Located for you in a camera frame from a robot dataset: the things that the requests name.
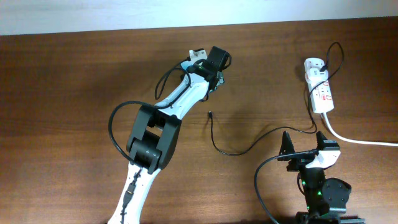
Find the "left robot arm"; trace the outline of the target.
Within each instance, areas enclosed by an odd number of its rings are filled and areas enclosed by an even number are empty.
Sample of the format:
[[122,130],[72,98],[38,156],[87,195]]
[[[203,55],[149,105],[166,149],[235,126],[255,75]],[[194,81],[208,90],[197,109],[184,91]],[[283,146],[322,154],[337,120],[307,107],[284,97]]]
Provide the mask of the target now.
[[190,50],[189,56],[165,72],[155,88],[154,105],[138,101],[140,106],[126,148],[122,149],[113,135],[116,112],[108,121],[112,144],[128,161],[127,177],[116,209],[109,223],[139,223],[151,185],[159,172],[169,164],[177,145],[183,117],[199,101],[224,83],[223,70],[231,65],[229,52],[212,47]]

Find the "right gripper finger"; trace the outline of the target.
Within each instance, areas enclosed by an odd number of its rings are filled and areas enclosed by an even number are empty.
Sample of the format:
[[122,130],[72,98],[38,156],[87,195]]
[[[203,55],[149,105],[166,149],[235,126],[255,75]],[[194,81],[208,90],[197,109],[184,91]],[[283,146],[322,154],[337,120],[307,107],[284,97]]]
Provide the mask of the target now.
[[282,143],[279,151],[278,161],[289,161],[295,153],[294,145],[287,131],[282,134]]
[[339,151],[340,146],[334,140],[327,139],[321,131],[316,133],[317,137],[317,147],[318,151]]

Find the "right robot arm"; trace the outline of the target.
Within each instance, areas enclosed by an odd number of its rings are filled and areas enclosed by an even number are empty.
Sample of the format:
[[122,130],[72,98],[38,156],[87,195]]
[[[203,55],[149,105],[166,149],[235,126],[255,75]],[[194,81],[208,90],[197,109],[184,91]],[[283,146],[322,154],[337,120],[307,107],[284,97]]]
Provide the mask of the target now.
[[325,170],[335,165],[341,151],[339,144],[327,139],[322,132],[316,133],[317,147],[296,152],[288,132],[282,134],[278,161],[287,161],[288,172],[298,172],[302,192],[307,205],[306,212],[297,212],[296,223],[365,223],[357,216],[346,217],[346,204],[352,187],[349,183],[326,178]]

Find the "blue Galaxy smartphone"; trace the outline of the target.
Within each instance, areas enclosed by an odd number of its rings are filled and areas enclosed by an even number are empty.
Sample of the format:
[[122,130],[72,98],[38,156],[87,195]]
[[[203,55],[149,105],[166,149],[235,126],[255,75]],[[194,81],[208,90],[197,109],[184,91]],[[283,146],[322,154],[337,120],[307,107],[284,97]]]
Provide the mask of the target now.
[[203,77],[209,83],[208,92],[215,91],[219,85],[224,83],[222,68],[213,62],[199,59],[196,62],[182,62],[180,66],[188,73],[194,73]]

